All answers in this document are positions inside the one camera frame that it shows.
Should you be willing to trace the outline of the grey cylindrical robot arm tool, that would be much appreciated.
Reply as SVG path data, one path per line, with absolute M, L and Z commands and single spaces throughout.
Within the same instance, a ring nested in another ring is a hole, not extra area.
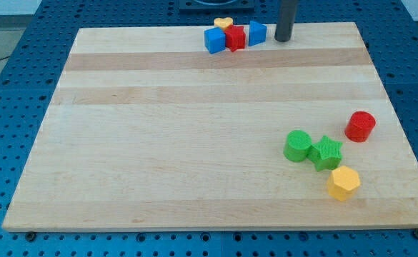
M 279 0 L 277 24 L 274 39 L 278 42 L 287 42 L 292 37 L 295 17 L 299 0 Z

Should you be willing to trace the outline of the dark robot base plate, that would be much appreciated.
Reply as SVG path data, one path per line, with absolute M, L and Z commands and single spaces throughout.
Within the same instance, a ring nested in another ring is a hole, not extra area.
M 178 0 L 180 11 L 254 10 L 254 0 Z

